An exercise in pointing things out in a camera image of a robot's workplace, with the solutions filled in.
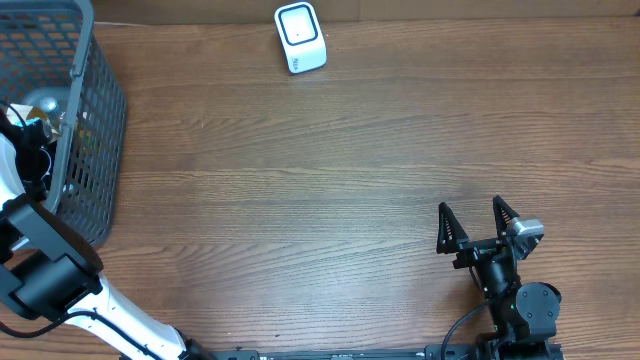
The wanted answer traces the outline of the yellow liquid bottle silver cap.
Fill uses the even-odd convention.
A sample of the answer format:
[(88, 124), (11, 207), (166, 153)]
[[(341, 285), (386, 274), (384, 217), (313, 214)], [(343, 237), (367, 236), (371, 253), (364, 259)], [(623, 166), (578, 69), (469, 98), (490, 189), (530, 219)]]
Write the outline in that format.
[(60, 136), (69, 93), (67, 87), (41, 87), (29, 92), (22, 99), (22, 104), (30, 107), (27, 119), (41, 120), (51, 135)]

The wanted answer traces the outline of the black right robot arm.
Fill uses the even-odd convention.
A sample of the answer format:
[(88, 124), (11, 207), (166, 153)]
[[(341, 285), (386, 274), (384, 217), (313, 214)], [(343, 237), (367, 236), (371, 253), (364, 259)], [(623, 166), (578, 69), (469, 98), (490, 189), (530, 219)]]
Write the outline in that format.
[[(557, 334), (560, 291), (545, 282), (522, 283), (518, 273), (518, 263), (544, 237), (544, 225), (521, 216), (500, 196), (492, 199), (492, 208), (496, 236), (472, 241), (447, 203), (438, 206), (436, 252), (455, 256), (453, 267), (469, 271), (484, 301), (452, 325), (438, 350), (426, 353), (441, 359), (562, 359), (562, 348), (549, 342)], [(455, 331), (483, 310), (489, 311), (494, 331), (453, 348)]]

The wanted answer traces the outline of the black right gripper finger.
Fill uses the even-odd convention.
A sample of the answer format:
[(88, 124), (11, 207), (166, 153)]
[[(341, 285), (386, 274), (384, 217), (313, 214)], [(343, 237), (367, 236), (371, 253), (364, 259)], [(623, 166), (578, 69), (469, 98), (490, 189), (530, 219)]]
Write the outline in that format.
[(513, 210), (507, 202), (499, 195), (496, 195), (492, 199), (493, 213), (496, 224), (496, 232), (498, 237), (502, 237), (506, 234), (507, 226), (519, 214)]
[(438, 254), (459, 252), (464, 247), (464, 244), (469, 241), (468, 235), (446, 202), (439, 204), (438, 216), (436, 252)]

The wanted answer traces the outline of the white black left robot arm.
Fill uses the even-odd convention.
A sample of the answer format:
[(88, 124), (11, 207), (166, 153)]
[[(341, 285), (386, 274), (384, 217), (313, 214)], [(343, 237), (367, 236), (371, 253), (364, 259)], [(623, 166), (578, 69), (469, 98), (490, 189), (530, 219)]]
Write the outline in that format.
[(95, 249), (61, 219), (33, 201), (22, 174), (36, 161), (36, 131), (1, 119), (1, 260), (25, 237), (35, 252), (1, 269), (1, 301), (15, 314), (49, 325), (30, 333), (3, 325), (3, 333), (27, 339), (67, 324), (117, 349), (124, 359), (208, 359), (211, 354), (176, 328), (147, 315), (108, 281)]

